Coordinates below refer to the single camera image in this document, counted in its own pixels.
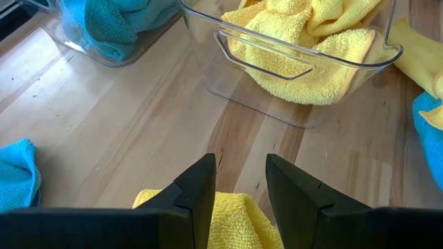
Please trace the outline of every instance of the yellow cloth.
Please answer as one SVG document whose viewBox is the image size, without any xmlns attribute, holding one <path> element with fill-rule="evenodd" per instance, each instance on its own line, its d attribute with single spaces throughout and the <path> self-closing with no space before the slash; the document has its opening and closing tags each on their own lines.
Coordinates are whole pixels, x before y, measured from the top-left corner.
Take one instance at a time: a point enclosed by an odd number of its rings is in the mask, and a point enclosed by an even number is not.
<svg viewBox="0 0 443 249">
<path fill-rule="evenodd" d="M 404 48 L 395 66 L 434 98 L 443 99 L 443 44 L 416 32 L 406 19 L 392 25 L 389 42 Z M 430 125 L 443 130 L 443 106 L 419 114 Z"/>
<path fill-rule="evenodd" d="M 338 2 L 342 8 L 332 6 Z M 380 0 L 264 0 L 246 8 L 227 12 L 222 19 L 285 42 L 361 63 L 372 45 L 375 31 L 346 29 L 367 21 L 368 15 L 373 15 L 373 8 L 378 7 L 379 3 Z M 339 34 L 326 39 L 322 37 L 323 34 L 332 33 Z M 250 42 L 260 43 L 248 35 L 239 36 Z M 284 77 L 295 77 L 311 68 L 310 65 L 286 55 L 235 39 L 228 39 L 228 45 L 231 53 L 237 58 Z M 293 54 L 287 48 L 277 49 Z M 290 102 L 317 105 L 338 102 L 347 93 L 356 69 L 321 59 L 316 59 L 314 63 L 313 72 L 296 80 L 284 80 L 250 68 L 246 69 L 246 72 L 269 93 Z"/>
<path fill-rule="evenodd" d="M 143 190 L 133 208 L 158 194 Z M 215 193 L 209 249 L 283 249 L 280 234 L 247 194 Z"/>
</svg>

